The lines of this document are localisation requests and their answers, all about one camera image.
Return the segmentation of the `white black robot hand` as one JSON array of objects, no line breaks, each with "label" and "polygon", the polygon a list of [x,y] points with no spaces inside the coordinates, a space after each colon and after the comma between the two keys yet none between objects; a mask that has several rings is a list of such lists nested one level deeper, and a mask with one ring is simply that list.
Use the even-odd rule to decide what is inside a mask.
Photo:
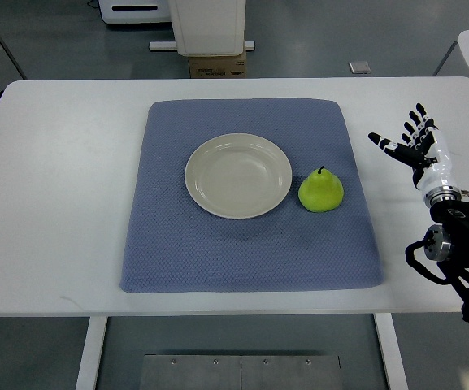
[{"label": "white black robot hand", "polygon": [[371,132],[368,138],[389,157],[412,169],[414,186],[427,207],[442,201],[459,201],[461,190],[452,174],[450,152],[443,132],[425,107],[418,103],[404,123],[402,141]]}]

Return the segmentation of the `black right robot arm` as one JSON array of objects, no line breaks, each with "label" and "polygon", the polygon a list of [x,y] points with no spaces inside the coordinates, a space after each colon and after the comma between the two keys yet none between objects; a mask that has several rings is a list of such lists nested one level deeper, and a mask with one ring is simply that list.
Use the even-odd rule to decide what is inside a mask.
[{"label": "black right robot arm", "polygon": [[469,323],[469,201],[447,192],[430,201],[429,212],[434,224],[406,247],[406,262],[427,280],[453,287]]}]

